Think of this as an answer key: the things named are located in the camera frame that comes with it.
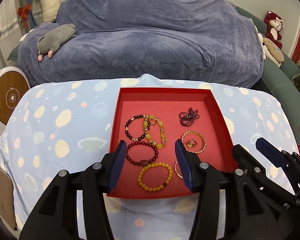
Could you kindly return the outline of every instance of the red beaded bracelet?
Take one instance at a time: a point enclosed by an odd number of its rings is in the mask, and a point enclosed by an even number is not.
[[[129,154],[127,153],[127,156],[126,156],[126,159],[132,163],[133,165],[138,165],[138,166],[147,166],[149,163],[152,163],[154,162],[157,158],[158,158],[158,155],[159,155],[159,152],[158,152],[158,149],[157,147],[151,145],[150,143],[148,142],[144,142],[144,141],[137,141],[137,142],[132,142],[131,144],[129,144],[127,146],[127,150],[129,151],[129,149],[135,145],[144,145],[144,146],[149,146],[151,147],[151,149],[153,149],[154,151],[154,157],[150,160],[141,160],[140,162],[136,162],[135,160],[131,159],[131,157],[129,156]]]

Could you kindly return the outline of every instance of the gold chain bracelet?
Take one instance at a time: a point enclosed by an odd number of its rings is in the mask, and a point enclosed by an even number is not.
[[[185,132],[185,133],[182,135],[182,137],[181,137],[182,143],[183,143],[183,138],[184,138],[184,136],[186,136],[187,134],[195,134],[195,135],[197,135],[197,136],[202,140],[202,143],[203,143],[203,147],[202,147],[202,149],[201,149],[200,151],[197,151],[197,152],[188,151],[188,152],[192,152],[192,153],[196,153],[196,154],[199,154],[199,153],[203,152],[204,149],[206,148],[206,140],[204,139],[203,135],[202,135],[201,133],[198,133],[197,131],[194,131],[194,130]],[[187,141],[187,143],[186,143],[186,146],[187,146],[188,148],[192,148],[192,147],[194,147],[194,146],[196,146],[196,145],[197,145],[197,142],[196,142],[195,140],[193,140],[193,139]],[[174,171],[175,171],[175,173],[176,173],[180,178],[183,179],[183,177],[182,177],[182,176],[178,173],[178,171],[177,171],[177,163],[178,163],[178,161],[176,161],[176,162],[174,163]]]
[[[161,149],[162,147],[165,147],[165,145],[166,145],[166,135],[164,133],[164,127],[163,127],[162,121],[158,117],[153,116],[153,115],[144,115],[143,119],[144,119],[143,129],[144,129],[145,134],[146,134],[146,139],[149,141],[149,143],[152,144],[153,146],[156,146],[158,149]],[[156,123],[158,123],[158,125],[160,127],[161,143],[157,143],[156,141],[151,139],[150,131],[149,131],[149,123],[151,125],[155,125]]]

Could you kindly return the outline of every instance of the red box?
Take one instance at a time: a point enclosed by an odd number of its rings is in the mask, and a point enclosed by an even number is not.
[[[198,109],[200,118],[194,121],[190,127],[182,126],[179,119],[180,112],[188,112],[189,108]],[[117,187],[111,197],[130,199],[167,198],[190,195],[191,192],[185,186],[183,179],[174,172],[176,161],[174,145],[182,134],[189,130],[201,133],[206,141],[205,150],[198,156],[201,161],[213,165],[216,169],[232,172],[237,168],[237,163],[232,158],[233,143],[227,129],[223,115],[210,90],[184,89],[184,88],[121,88],[117,107],[114,115],[110,152],[113,152],[120,140],[127,144],[132,143],[125,134],[125,124],[134,115],[145,114],[160,118],[163,122],[166,146],[159,149],[159,157],[156,162],[168,163],[172,166],[173,177],[170,183],[160,191],[148,192],[138,185],[137,179],[141,166],[133,165],[127,160],[119,178]],[[143,134],[143,119],[136,119],[129,125],[129,133],[137,138]],[[151,138],[160,140],[158,125],[150,128]],[[199,151],[203,143],[193,134],[188,134],[184,142],[190,139],[198,142],[196,147],[189,150]],[[149,160],[154,156],[150,147],[137,145],[129,150],[129,155],[136,161]],[[164,183],[168,171],[161,167],[151,168],[142,177],[143,183],[149,187],[157,187]]]

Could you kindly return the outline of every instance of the dark red beaded bracelet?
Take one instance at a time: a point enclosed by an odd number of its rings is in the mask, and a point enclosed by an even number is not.
[[[127,122],[126,122],[126,125],[124,126],[125,127],[125,134],[126,136],[134,141],[134,142],[137,142],[137,141],[141,141],[145,136],[146,136],[146,132],[143,133],[143,135],[141,135],[140,137],[138,137],[137,139],[133,138],[133,136],[129,133],[128,131],[128,127],[129,127],[129,124],[132,123],[133,120],[135,119],[139,119],[139,118],[143,118],[143,114],[138,114],[138,115],[134,115],[131,119],[129,119]]]
[[[129,149],[135,145],[144,145],[144,146],[149,146],[151,147],[151,149],[153,149],[154,151],[154,157],[150,160],[141,160],[140,162],[136,162],[135,160],[131,159],[131,157],[129,156],[129,154],[127,153],[127,156],[126,156],[126,159],[132,163],[133,165],[138,165],[138,166],[147,166],[149,163],[152,163],[154,162],[157,158],[158,158],[158,155],[159,155],[159,152],[158,152],[158,149],[157,147],[151,145],[150,143],[148,142],[141,142],[141,141],[137,141],[137,142],[132,142],[131,144],[128,144],[127,146],[127,150],[129,151]]]

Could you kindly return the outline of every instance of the screw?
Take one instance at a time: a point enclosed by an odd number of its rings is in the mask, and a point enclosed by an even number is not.
[[[65,171],[65,170],[62,170],[62,171],[59,171],[59,176],[60,177],[64,177],[64,176],[66,176],[67,175],[67,171]]]
[[[241,170],[241,169],[236,169],[234,172],[235,172],[235,174],[237,174],[238,176],[243,175],[243,170]]]
[[[102,167],[102,164],[101,163],[95,163],[92,165],[92,167],[95,169],[95,170],[98,170]]]
[[[207,168],[209,168],[209,164],[207,164],[207,163],[200,163],[199,166],[200,166],[200,168],[202,168],[202,169],[207,169]]]

